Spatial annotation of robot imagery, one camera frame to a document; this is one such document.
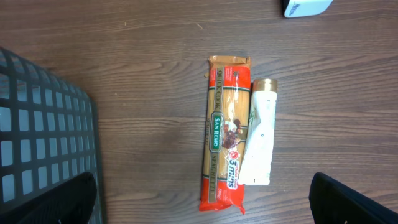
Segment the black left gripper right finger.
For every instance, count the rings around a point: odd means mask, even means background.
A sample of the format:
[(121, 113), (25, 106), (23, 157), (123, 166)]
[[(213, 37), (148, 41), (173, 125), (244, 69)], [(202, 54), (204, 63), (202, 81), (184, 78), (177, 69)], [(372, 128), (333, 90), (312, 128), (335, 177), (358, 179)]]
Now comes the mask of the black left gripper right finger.
[(315, 224), (397, 224), (397, 213), (317, 172), (309, 191)]

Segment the orange spaghetti packet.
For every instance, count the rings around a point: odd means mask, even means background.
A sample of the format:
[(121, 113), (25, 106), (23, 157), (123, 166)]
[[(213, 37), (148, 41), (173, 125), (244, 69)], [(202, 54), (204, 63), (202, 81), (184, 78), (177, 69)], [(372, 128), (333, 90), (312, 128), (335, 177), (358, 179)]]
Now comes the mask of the orange spaghetti packet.
[(239, 172), (246, 144), (251, 96), (251, 59), (209, 57), (208, 107), (199, 210), (231, 206), (244, 211)]

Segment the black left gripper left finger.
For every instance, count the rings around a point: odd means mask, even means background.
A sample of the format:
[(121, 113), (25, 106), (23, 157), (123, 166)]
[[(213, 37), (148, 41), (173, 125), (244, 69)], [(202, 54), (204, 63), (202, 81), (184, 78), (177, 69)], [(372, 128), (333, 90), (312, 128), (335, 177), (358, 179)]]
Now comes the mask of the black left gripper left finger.
[(1, 224), (86, 224), (97, 196), (92, 173), (84, 172), (1, 215)]

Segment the white tube gold cap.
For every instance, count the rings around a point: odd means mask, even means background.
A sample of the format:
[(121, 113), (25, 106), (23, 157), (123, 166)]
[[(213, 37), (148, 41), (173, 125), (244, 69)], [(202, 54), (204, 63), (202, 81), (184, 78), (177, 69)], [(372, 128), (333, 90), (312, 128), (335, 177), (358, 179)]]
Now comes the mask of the white tube gold cap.
[(253, 81), (248, 135), (238, 179), (241, 185), (270, 184), (277, 89), (275, 79)]

